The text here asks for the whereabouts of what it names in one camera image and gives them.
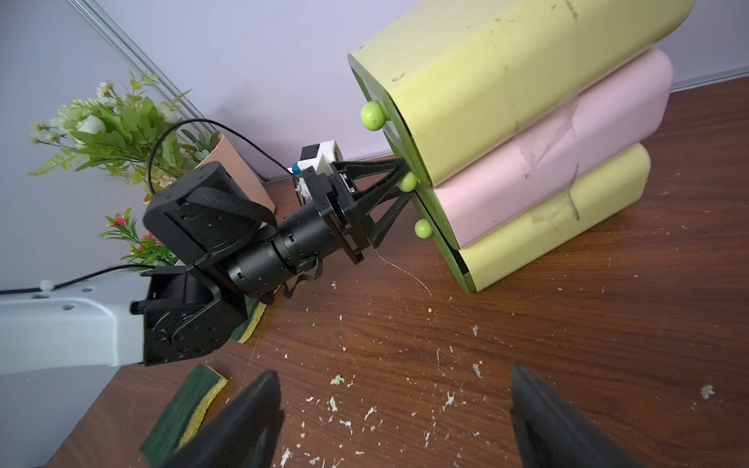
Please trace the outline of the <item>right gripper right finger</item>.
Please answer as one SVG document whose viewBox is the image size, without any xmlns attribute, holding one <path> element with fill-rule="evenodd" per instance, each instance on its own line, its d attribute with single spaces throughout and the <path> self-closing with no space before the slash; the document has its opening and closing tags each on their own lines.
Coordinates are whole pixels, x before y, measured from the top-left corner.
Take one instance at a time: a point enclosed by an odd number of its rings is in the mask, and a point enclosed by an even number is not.
<svg viewBox="0 0 749 468">
<path fill-rule="evenodd" d="M 512 364 L 511 420 L 524 467 L 640 467 L 527 366 Z"/>
</svg>

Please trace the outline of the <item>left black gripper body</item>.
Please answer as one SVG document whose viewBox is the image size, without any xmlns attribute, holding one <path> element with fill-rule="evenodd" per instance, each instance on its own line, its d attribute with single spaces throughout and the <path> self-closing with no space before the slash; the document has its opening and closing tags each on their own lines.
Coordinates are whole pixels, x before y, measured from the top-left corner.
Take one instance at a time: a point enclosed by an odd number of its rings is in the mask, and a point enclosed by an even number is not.
<svg viewBox="0 0 749 468">
<path fill-rule="evenodd" d="M 371 170 L 369 163 L 333 163 L 329 175 L 313 168 L 302 171 L 315 208 L 354 264 L 364 261 L 363 251 L 371 245 L 364 224 L 375 205 L 370 190 L 359 190 L 355 181 L 372 175 Z"/>
</svg>

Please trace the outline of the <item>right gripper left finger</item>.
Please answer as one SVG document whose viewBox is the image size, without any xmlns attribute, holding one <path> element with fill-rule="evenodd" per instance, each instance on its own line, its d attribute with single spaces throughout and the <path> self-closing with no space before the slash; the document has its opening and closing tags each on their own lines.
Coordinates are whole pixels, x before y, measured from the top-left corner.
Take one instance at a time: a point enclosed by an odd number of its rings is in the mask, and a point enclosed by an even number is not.
<svg viewBox="0 0 749 468">
<path fill-rule="evenodd" d="M 269 467 L 284 419 L 278 374 L 267 370 L 163 465 Z"/>
</svg>

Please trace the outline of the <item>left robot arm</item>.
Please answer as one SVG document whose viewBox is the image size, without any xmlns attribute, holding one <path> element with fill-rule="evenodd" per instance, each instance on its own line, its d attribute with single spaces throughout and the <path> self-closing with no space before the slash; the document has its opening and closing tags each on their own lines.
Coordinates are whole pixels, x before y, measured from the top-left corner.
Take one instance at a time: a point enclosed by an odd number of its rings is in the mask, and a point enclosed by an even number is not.
<svg viewBox="0 0 749 468">
<path fill-rule="evenodd" d="M 64 284 L 2 292 L 3 374 L 161 365 L 208 355 L 248 319 L 247 303 L 290 298 L 323 272 L 378 247 L 411 194 L 400 160 L 304 171 L 311 199 L 286 218 L 250 201 L 219 163 L 157 193 L 144 225 L 172 266 L 118 265 Z"/>
</svg>

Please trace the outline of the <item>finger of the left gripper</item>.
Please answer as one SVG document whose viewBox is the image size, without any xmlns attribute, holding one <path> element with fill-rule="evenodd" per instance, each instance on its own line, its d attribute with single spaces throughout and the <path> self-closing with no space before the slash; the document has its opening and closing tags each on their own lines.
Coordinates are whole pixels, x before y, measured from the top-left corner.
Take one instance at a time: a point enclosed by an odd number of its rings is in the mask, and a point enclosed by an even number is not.
<svg viewBox="0 0 749 468">
<path fill-rule="evenodd" d="M 362 226 L 370 245 L 374 249 L 380 246 L 395 220 L 401 215 L 407 204 L 411 202 L 413 196 L 413 192 L 399 192 L 398 194 L 392 193 L 386 195 L 374 207 L 376 208 L 390 201 L 392 201 L 392 204 L 378 220 L 373 220 L 371 211 L 368 211 L 368 214 L 366 214 L 362 221 Z"/>
<path fill-rule="evenodd" d="M 410 202 L 410 193 L 399 188 L 401 180 L 410 172 L 402 159 L 390 159 L 374 162 L 337 162 L 335 163 L 335 200 L 341 205 L 380 205 L 389 200 L 396 200 L 400 205 Z M 366 190 L 357 188 L 355 181 L 366 177 L 382 178 Z"/>
</svg>

